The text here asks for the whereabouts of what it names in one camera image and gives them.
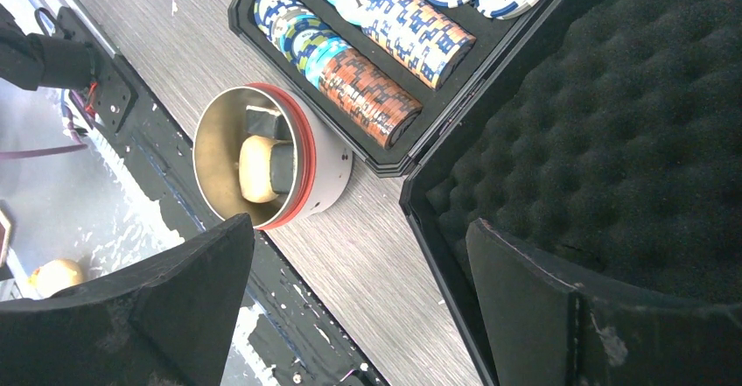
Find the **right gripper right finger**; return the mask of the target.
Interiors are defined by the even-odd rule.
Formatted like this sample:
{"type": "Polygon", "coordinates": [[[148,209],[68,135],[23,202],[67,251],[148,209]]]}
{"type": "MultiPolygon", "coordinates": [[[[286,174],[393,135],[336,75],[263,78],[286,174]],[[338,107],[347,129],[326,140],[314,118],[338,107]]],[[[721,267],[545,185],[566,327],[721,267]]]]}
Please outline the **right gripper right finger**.
{"type": "Polygon", "coordinates": [[[625,284],[496,231],[467,229],[502,385],[738,385],[741,307],[625,284]]]}

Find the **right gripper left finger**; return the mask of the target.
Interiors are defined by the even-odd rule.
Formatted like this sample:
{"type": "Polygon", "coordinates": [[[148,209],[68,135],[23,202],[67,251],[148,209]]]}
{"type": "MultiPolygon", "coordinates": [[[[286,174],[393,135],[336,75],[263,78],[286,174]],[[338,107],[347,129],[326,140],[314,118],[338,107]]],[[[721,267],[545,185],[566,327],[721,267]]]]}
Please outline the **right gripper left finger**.
{"type": "Polygon", "coordinates": [[[254,245],[239,214],[50,298],[4,301],[2,384],[219,384],[254,245]]]}

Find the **round bread bun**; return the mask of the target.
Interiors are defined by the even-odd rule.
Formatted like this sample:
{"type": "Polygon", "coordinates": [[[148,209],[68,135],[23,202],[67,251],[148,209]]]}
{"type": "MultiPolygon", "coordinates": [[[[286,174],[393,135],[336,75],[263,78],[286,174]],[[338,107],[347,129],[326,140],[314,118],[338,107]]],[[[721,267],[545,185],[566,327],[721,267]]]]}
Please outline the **round bread bun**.
{"type": "Polygon", "coordinates": [[[271,149],[276,140],[251,136],[241,145],[239,157],[239,183],[244,199],[267,203],[277,198],[270,182],[271,149]]]}

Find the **sushi roll red centre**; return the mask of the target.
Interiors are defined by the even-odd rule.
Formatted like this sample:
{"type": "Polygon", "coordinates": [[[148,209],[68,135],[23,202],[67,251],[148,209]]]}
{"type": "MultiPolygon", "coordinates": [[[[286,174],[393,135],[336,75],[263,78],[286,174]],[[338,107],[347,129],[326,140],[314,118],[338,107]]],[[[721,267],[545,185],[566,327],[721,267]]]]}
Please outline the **sushi roll red centre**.
{"type": "Polygon", "coordinates": [[[271,189],[278,195],[291,192],[295,178],[295,146],[293,143],[274,144],[270,149],[269,181],[271,189]]]}

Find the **sushi roll orange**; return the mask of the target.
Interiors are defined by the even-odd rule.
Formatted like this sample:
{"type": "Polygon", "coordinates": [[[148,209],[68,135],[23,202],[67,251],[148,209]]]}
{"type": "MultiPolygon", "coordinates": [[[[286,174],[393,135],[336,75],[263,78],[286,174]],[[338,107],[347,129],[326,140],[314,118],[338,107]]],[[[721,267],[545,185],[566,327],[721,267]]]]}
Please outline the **sushi roll orange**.
{"type": "Polygon", "coordinates": [[[277,141],[291,141],[288,121],[277,109],[248,105],[245,111],[244,129],[249,136],[267,137],[277,141]]]}

